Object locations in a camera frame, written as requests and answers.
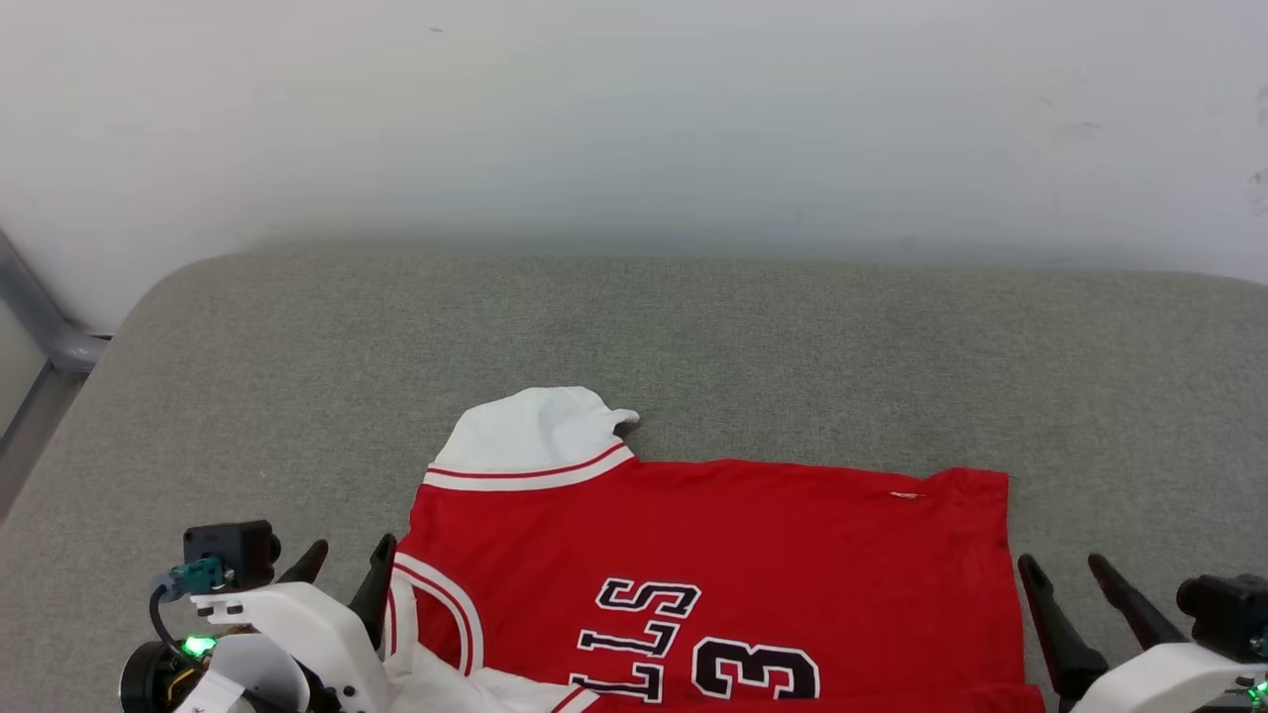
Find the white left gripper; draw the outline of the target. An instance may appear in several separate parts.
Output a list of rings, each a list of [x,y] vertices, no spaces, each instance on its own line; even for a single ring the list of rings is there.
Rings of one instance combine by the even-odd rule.
[[[317,539],[276,577],[246,591],[193,595],[199,615],[226,631],[195,653],[150,613],[158,639],[124,664],[123,713],[389,713],[397,686],[380,660],[397,538],[380,537],[353,601],[312,584],[328,542]]]

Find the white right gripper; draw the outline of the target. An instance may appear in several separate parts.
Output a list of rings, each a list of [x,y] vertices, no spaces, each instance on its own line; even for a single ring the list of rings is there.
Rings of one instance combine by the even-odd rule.
[[[1231,691],[1240,677],[1268,680],[1265,660],[1240,662],[1187,644],[1179,628],[1104,554],[1089,554],[1088,567],[1145,651],[1115,669],[1079,636],[1037,559],[1030,554],[1017,559],[1052,690],[1060,700],[1079,700],[1070,713],[1194,713]]]

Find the red white basketball jersey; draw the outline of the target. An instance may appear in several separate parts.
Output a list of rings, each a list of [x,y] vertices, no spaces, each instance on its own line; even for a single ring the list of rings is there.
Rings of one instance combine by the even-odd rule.
[[[385,650],[557,684],[552,713],[1045,713],[1004,473],[643,461],[638,419],[579,384],[467,410]]]

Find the grey fabric sofa cushion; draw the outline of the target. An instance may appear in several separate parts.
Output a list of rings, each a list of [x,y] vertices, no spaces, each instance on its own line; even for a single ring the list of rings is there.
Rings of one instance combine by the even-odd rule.
[[[139,301],[0,525],[0,713],[119,713],[147,586],[191,525],[314,539],[349,598],[462,412],[530,384],[633,409],[643,458],[1011,474],[1011,546],[1082,636],[1268,576],[1268,287],[1179,271],[492,258],[212,258]]]

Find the grey metal frame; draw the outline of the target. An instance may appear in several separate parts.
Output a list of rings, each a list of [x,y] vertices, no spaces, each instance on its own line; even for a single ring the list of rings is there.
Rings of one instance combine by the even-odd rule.
[[[110,337],[90,335],[63,317],[1,230],[0,304],[14,315],[44,360],[9,425],[0,433],[1,527],[68,406],[107,353]]]

